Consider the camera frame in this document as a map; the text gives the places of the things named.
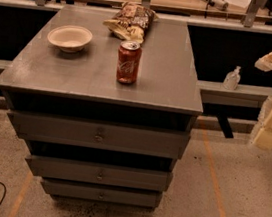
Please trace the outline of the bottom grey drawer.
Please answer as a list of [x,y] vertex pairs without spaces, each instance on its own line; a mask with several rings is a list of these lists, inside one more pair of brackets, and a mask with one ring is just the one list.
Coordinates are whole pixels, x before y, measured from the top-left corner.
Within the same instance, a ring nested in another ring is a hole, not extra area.
[[94,200],[122,205],[156,208],[162,194],[152,190],[138,190],[109,185],[95,185],[59,179],[41,179],[47,194]]

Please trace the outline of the white paper bowl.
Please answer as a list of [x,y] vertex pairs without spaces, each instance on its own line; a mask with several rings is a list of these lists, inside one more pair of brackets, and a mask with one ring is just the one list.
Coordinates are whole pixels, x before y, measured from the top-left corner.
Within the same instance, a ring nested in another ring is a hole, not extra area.
[[50,44],[68,53],[81,51],[92,40],[92,37],[88,29],[77,25],[61,26],[51,30],[47,35]]

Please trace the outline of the top grey drawer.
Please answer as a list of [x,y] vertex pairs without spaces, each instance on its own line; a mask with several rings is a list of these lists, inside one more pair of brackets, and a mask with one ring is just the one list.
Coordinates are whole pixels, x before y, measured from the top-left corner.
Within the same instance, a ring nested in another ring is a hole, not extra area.
[[181,158],[190,137],[183,132],[149,130],[14,110],[8,116],[16,134],[22,139],[161,158]]

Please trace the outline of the grey drawer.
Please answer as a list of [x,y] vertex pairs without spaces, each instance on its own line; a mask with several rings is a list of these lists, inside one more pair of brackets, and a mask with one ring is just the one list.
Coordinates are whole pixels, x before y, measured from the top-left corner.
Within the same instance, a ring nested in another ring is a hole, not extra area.
[[16,134],[22,139],[161,158],[181,158],[190,137],[183,132],[149,130],[14,110],[8,116]]
[[173,178],[173,175],[168,172],[47,156],[29,155],[26,161],[34,175],[123,188],[130,187],[163,192],[168,189]]
[[94,200],[122,205],[156,208],[162,194],[152,190],[138,190],[109,185],[95,185],[59,179],[41,179],[47,194]]

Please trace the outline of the grey drawer cabinet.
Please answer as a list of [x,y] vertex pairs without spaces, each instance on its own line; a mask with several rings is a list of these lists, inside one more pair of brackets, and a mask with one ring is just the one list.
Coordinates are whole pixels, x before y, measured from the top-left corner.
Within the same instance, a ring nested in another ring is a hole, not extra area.
[[[0,75],[9,112],[190,135],[203,108],[187,25],[164,19],[154,22],[142,45],[137,81],[123,85],[115,76],[120,41],[103,25],[111,16],[100,9],[68,5],[47,22]],[[66,25],[88,29],[92,40],[76,53],[61,51],[47,35]],[[180,159],[23,140],[32,156],[171,174]]]

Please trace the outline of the red coke can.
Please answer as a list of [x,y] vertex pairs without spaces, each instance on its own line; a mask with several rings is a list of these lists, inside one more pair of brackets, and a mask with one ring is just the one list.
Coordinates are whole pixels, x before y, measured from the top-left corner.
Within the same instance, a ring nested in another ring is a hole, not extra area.
[[140,44],[134,41],[122,41],[118,52],[117,81],[123,84],[135,83],[142,55]]

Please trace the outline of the middle grey drawer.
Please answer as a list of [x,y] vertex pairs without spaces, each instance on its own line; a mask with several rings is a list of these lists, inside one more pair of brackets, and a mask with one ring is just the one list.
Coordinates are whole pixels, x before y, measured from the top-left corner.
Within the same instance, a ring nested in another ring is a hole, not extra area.
[[26,161],[34,175],[123,188],[130,187],[163,192],[168,189],[173,178],[173,175],[168,172],[47,156],[29,155]]

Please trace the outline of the brown chip bag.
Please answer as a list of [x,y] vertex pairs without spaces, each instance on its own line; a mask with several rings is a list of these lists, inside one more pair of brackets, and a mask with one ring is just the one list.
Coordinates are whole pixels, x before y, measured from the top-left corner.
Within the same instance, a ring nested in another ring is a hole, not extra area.
[[147,30],[158,17],[150,8],[126,2],[112,18],[105,20],[105,25],[119,39],[133,40],[142,44]]

